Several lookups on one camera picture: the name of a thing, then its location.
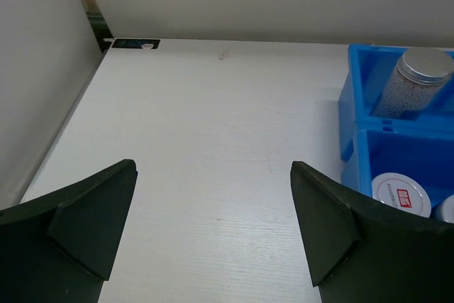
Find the tall silver-lid bottle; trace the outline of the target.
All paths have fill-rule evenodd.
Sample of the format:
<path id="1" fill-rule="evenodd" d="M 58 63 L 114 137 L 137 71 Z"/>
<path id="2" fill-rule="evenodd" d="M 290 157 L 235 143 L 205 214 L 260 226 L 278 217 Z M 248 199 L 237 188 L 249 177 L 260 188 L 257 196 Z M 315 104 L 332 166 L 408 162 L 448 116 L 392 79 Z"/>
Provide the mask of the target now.
<path id="1" fill-rule="evenodd" d="M 373 116 L 415 120 L 453 76 L 453 58 L 437 48 L 412 47 L 398 59 Z"/>

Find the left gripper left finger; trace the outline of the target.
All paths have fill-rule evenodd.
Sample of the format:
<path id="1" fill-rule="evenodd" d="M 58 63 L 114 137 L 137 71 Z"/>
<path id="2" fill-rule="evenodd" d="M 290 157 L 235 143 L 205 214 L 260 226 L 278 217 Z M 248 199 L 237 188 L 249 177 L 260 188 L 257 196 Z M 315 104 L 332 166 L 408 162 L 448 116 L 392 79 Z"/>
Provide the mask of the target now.
<path id="1" fill-rule="evenodd" d="M 1 210 L 2 302 L 97 302 L 109 280 L 138 172 L 122 160 Z"/>

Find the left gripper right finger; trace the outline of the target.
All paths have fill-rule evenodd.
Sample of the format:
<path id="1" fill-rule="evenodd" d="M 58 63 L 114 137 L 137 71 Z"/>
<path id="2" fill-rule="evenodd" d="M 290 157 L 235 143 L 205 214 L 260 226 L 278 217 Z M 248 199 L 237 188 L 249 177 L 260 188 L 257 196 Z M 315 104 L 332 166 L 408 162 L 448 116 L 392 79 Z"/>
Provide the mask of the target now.
<path id="1" fill-rule="evenodd" d="M 305 162 L 293 162 L 290 182 L 323 302 L 453 301 L 452 224 L 387 206 Z"/>

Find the white-lid dark jar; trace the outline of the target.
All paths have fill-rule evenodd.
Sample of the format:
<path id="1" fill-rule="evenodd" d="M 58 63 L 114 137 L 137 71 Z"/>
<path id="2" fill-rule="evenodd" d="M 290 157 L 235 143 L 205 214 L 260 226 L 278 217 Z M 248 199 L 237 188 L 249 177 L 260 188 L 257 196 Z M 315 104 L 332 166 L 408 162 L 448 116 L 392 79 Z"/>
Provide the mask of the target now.
<path id="1" fill-rule="evenodd" d="M 454 223 L 454 195 L 447 197 L 436 207 L 434 216 L 439 221 Z"/>
<path id="2" fill-rule="evenodd" d="M 428 218 L 432 204 L 426 190 L 406 175 L 386 172 L 372 180 L 372 197 L 395 209 Z"/>

